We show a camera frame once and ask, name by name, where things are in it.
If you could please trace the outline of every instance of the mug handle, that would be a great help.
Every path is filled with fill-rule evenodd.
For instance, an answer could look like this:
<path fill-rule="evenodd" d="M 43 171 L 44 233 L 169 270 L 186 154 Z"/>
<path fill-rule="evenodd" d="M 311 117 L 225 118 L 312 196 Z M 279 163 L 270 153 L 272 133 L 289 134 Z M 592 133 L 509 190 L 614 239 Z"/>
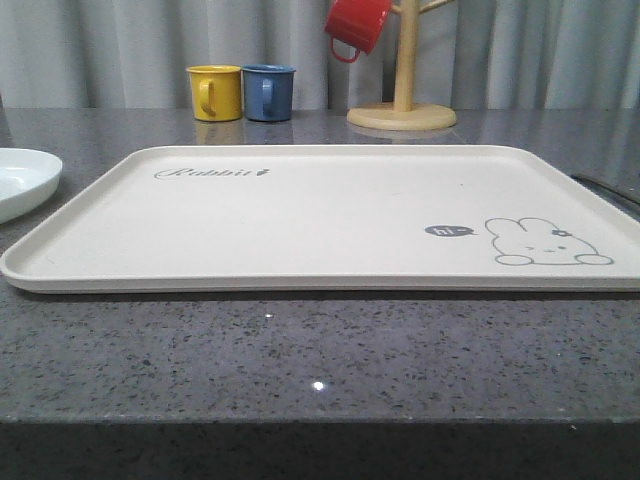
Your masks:
<path fill-rule="evenodd" d="M 213 108 L 213 80 L 200 83 L 200 106 L 209 115 L 215 115 Z"/>
<path fill-rule="evenodd" d="M 262 108 L 270 111 L 273 107 L 273 82 L 267 78 L 262 80 Z"/>
<path fill-rule="evenodd" d="M 356 49 L 355 55 L 353 57 L 351 57 L 351 58 L 343 57 L 338 52 L 336 52 L 336 49 L 335 49 L 334 44 L 333 44 L 335 39 L 336 39 L 336 37 L 331 37 L 331 53 L 333 53 L 333 56 L 336 57 L 341 62 L 344 62 L 344 63 L 353 63 L 353 62 L 355 62 L 358 59 L 358 57 L 360 56 L 360 50 Z"/>

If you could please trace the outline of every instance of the gray curtain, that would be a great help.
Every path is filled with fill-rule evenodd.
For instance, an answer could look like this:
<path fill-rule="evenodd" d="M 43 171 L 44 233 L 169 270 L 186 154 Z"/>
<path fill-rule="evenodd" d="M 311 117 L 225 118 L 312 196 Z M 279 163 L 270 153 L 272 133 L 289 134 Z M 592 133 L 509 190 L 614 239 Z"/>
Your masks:
<path fill-rule="evenodd" d="M 634 108 L 639 0 L 457 0 L 420 17 L 414 98 L 454 108 Z M 296 109 L 391 100 L 398 18 L 354 64 L 331 0 L 0 0 L 5 107 L 189 105 L 189 65 L 297 68 Z"/>

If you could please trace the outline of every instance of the white plate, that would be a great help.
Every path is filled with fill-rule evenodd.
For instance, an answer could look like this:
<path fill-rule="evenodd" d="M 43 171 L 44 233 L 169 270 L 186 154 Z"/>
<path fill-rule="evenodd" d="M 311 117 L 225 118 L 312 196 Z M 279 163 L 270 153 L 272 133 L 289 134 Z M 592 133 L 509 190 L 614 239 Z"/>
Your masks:
<path fill-rule="evenodd" d="M 34 209 L 58 188 L 62 162 L 38 150 L 0 148 L 0 223 Z"/>
<path fill-rule="evenodd" d="M 640 224 L 507 147 L 158 147 L 0 269 L 38 292 L 638 290 Z"/>

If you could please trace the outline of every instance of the speech bubble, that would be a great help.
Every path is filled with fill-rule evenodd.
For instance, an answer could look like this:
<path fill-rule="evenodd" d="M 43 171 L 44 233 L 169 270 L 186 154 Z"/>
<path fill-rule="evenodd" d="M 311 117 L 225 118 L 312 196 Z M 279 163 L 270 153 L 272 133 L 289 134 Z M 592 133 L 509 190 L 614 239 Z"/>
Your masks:
<path fill-rule="evenodd" d="M 465 235 L 475 235 L 473 228 L 461 225 L 431 225 L 424 229 L 425 232 L 436 237 L 464 237 Z"/>

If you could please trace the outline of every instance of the blue mug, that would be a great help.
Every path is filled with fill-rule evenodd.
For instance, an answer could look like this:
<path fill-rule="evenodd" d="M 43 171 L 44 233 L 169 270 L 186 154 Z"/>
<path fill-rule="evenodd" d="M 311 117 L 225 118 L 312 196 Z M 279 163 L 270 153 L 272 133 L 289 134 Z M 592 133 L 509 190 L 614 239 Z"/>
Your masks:
<path fill-rule="evenodd" d="M 245 117 L 260 122 L 289 120 L 295 71 L 285 65 L 242 67 Z"/>

